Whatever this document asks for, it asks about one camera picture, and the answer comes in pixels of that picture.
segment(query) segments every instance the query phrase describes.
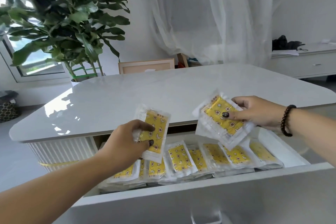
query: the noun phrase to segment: drawer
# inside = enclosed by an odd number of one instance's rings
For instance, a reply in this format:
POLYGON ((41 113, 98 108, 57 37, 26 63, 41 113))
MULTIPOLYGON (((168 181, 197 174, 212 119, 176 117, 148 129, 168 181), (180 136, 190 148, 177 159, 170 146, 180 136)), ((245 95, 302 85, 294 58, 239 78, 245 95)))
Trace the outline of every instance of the drawer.
MULTIPOLYGON (((249 219, 262 209, 258 180, 332 168, 328 163, 310 164, 271 131, 256 128, 252 133, 284 168, 102 195, 94 188, 70 208, 73 222, 191 223, 191 213, 211 215, 218 211, 234 211, 249 219)), ((166 143, 180 140, 193 144, 212 139, 193 131, 167 135, 166 143)))
POLYGON ((336 52, 272 58, 267 69, 291 77, 336 73, 336 52))

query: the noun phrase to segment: white pot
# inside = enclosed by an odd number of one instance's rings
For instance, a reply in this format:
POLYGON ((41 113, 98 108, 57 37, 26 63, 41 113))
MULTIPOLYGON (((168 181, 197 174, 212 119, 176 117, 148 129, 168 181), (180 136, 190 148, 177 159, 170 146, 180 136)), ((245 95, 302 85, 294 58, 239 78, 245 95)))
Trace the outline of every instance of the white pot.
POLYGON ((78 79, 77 79, 78 82, 74 82, 74 80, 71 79, 71 84, 72 84, 72 86, 75 86, 75 85, 77 85, 78 83, 80 83, 80 82, 82 82, 82 81, 85 81, 85 80, 87 80, 87 79, 89 79, 89 78, 87 78, 87 77, 81 77, 81 78, 78 78, 78 79))

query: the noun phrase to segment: beaded bracelet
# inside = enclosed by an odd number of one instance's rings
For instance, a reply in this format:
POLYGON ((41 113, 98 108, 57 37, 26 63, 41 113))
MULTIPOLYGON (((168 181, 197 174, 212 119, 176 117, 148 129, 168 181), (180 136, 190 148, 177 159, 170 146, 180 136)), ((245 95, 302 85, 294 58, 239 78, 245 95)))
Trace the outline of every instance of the beaded bracelet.
POLYGON ((285 135, 285 136, 288 136, 288 137, 291 137, 293 136, 293 134, 291 133, 287 133, 285 128, 286 128, 286 122, 287 122, 287 118, 288 118, 288 115, 289 115, 289 112, 293 109, 293 108, 296 108, 295 105, 289 105, 287 106, 287 109, 285 111, 285 114, 283 115, 283 118, 282 118, 282 121, 281 121, 281 132, 285 135))

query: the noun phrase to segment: hand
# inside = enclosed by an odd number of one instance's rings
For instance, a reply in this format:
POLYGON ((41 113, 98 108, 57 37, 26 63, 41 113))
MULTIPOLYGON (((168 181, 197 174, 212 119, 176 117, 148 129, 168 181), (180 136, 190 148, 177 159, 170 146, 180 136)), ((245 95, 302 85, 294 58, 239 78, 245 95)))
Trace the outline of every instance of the hand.
POLYGON ((243 111, 229 112, 229 119, 250 120, 254 124, 276 128, 281 124, 286 107, 256 96, 235 97, 232 99, 243 111))
POLYGON ((110 135, 104 147, 95 155, 102 160, 102 165, 106 168, 108 176, 112 176, 130 167, 142 153, 154 144, 154 140, 133 141, 132 132, 140 128, 145 131, 154 131, 155 128, 140 120, 118 126, 110 135))

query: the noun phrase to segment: wooden frame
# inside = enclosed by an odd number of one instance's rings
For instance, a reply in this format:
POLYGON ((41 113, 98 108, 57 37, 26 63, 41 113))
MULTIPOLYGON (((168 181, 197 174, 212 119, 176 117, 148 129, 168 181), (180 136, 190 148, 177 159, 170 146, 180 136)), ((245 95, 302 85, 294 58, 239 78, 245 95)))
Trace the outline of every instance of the wooden frame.
POLYGON ((132 61, 132 62, 120 62, 119 74, 130 74, 130 73, 142 73, 147 71, 159 71, 175 68, 175 60, 172 59, 159 59, 159 60, 148 60, 148 61, 132 61))

